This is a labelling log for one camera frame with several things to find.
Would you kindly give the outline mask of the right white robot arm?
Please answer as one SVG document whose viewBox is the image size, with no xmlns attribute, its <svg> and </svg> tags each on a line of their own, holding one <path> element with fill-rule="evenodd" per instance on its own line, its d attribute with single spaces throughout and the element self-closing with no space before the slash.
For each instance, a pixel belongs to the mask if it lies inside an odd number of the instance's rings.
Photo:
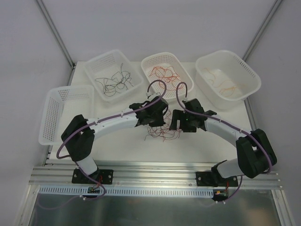
<svg viewBox="0 0 301 226">
<path fill-rule="evenodd" d="M 180 129 L 184 133 L 202 129 L 235 147 L 235 159 L 224 160 L 211 169 L 211 181 L 217 186 L 222 186 L 232 176 L 254 178 L 269 173 L 277 163 L 272 145 L 262 129 L 245 131 L 225 121 L 216 112 L 205 111 L 197 99 L 183 101 L 181 110 L 173 110 L 169 129 Z"/>
</svg>

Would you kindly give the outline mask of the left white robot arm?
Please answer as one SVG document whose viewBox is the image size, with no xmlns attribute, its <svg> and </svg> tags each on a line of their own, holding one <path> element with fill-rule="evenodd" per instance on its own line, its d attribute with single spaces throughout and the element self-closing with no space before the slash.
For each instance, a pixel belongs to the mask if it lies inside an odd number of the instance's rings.
<svg viewBox="0 0 301 226">
<path fill-rule="evenodd" d="M 99 178 L 98 167 L 91 156 L 94 141 L 121 129 L 144 125 L 163 126 L 167 109 L 167 101 L 155 96 L 143 103 L 133 103 L 124 111 L 104 118 L 86 119 L 81 114 L 77 115 L 61 135 L 63 146 L 82 171 L 82 177 L 88 183 L 94 183 Z"/>
</svg>

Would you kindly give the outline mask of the oval white perforated basket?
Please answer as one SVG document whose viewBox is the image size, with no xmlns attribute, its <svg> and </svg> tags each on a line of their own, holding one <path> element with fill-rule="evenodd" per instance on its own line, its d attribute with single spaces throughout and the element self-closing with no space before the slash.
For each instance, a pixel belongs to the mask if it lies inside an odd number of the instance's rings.
<svg viewBox="0 0 301 226">
<path fill-rule="evenodd" d="M 194 81 L 177 57 L 169 52 L 161 52 L 146 57 L 141 68 L 148 82 L 162 80 L 166 84 L 164 99 L 176 101 L 176 88 L 179 98 L 184 98 L 194 88 Z"/>
</svg>

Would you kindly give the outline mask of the aluminium frame post right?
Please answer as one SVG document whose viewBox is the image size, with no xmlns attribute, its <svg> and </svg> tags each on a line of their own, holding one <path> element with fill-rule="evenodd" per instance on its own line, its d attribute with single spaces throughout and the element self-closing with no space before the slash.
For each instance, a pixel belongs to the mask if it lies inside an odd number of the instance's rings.
<svg viewBox="0 0 301 226">
<path fill-rule="evenodd" d="M 280 6 L 283 4 L 284 0 L 275 0 L 269 9 L 268 13 L 266 14 L 264 20 L 262 21 L 259 29 L 257 30 L 256 34 L 252 38 L 251 43 L 249 44 L 248 48 L 246 49 L 242 59 L 246 62 L 252 52 L 255 50 L 257 44 L 259 43 L 260 39 L 264 35 L 266 29 L 268 28 L 270 22 L 278 12 Z"/>
</svg>

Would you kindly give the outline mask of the translucent white perforated basket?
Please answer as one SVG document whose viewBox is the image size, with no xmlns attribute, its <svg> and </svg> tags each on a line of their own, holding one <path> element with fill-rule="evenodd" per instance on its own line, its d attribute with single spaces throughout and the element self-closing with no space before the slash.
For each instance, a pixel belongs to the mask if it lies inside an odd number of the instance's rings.
<svg viewBox="0 0 301 226">
<path fill-rule="evenodd" d="M 84 71 L 99 96 L 108 103 L 124 99 L 144 82 L 142 75 L 118 49 L 86 61 Z"/>
</svg>

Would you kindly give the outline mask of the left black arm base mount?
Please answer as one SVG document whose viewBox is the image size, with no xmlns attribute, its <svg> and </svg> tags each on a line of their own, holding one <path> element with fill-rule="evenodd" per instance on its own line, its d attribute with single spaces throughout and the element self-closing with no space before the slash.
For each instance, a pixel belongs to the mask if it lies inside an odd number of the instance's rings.
<svg viewBox="0 0 301 226">
<path fill-rule="evenodd" d="M 93 180 L 100 182 L 102 185 L 111 185 L 113 181 L 113 173 L 112 169 L 98 169 L 96 172 L 89 175 Z M 72 175 L 72 184 L 92 184 L 93 180 L 87 178 L 80 169 L 75 169 Z"/>
</svg>

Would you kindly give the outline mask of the large white perforated basket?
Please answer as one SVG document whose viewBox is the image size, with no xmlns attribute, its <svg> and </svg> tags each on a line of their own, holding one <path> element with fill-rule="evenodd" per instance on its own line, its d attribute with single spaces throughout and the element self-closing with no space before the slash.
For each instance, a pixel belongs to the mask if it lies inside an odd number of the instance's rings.
<svg viewBox="0 0 301 226">
<path fill-rule="evenodd" d="M 93 86 L 77 85 L 51 89 L 44 105 L 39 143 L 41 145 L 60 145 L 62 133 L 71 120 L 80 114 L 88 119 L 95 116 Z"/>
</svg>

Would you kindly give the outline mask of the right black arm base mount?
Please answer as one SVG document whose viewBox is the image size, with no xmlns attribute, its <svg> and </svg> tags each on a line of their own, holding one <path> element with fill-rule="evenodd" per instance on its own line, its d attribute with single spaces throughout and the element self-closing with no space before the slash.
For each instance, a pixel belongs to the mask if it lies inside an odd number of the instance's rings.
<svg viewBox="0 0 301 226">
<path fill-rule="evenodd" d="M 197 171 L 196 183 L 200 187 L 238 187 L 237 176 L 222 178 L 210 171 Z"/>
</svg>

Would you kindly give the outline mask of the aluminium frame post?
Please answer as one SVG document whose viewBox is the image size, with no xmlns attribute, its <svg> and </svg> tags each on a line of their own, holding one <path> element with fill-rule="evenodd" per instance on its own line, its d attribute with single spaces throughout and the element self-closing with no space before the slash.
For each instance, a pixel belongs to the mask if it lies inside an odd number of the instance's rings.
<svg viewBox="0 0 301 226">
<path fill-rule="evenodd" d="M 52 35 L 54 36 L 54 39 L 56 40 L 64 58 L 66 59 L 68 65 L 71 67 L 71 69 L 73 69 L 75 67 L 75 63 L 74 61 L 72 60 L 72 57 L 47 9 L 47 6 L 45 5 L 44 1 L 43 0 L 35 0 L 35 3 L 37 4 L 39 10 L 41 11 Z"/>
<path fill-rule="evenodd" d="M 268 28 L 270 22 L 278 12 L 280 6 L 283 4 L 284 0 L 275 0 L 269 9 L 268 13 L 266 14 L 264 20 L 262 21 L 259 29 L 257 30 L 256 34 L 252 38 L 251 43 L 249 44 L 248 48 L 246 49 L 242 59 L 246 62 L 252 52 L 255 50 L 257 44 L 259 43 L 260 39 L 264 35 L 266 29 Z"/>
</svg>

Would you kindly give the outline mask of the aluminium frame post left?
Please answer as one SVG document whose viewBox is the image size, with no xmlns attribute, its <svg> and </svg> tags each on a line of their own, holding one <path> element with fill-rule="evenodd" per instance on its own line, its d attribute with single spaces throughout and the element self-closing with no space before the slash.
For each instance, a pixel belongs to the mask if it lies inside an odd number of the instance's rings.
<svg viewBox="0 0 301 226">
<path fill-rule="evenodd" d="M 71 67 L 71 69 L 73 69 L 75 67 L 75 63 L 74 61 L 72 60 L 72 57 L 47 9 L 47 6 L 45 5 L 44 1 L 43 0 L 35 0 L 35 3 L 37 4 L 39 10 L 41 11 L 52 35 L 54 36 L 54 39 L 56 40 L 64 58 L 66 59 L 68 65 Z"/>
</svg>

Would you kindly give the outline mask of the solid white plastic bin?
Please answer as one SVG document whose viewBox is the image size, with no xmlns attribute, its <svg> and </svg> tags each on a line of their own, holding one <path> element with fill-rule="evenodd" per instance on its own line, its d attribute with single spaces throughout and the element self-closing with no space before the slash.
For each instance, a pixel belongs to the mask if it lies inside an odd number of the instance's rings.
<svg viewBox="0 0 301 226">
<path fill-rule="evenodd" d="M 200 57 L 195 69 L 195 84 L 220 110 L 236 107 L 261 87 L 259 75 L 229 50 L 218 50 Z"/>
</svg>

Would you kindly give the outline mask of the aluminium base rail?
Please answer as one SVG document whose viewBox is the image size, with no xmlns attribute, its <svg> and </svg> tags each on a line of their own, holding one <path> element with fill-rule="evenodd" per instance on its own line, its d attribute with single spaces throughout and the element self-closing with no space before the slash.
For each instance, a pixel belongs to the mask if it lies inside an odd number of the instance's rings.
<svg viewBox="0 0 301 226">
<path fill-rule="evenodd" d="M 113 186 L 196 187 L 196 172 L 209 171 L 211 163 L 98 161 L 100 169 L 113 170 Z M 75 165 L 71 161 L 47 161 L 35 166 L 29 183 L 70 185 Z"/>
</svg>

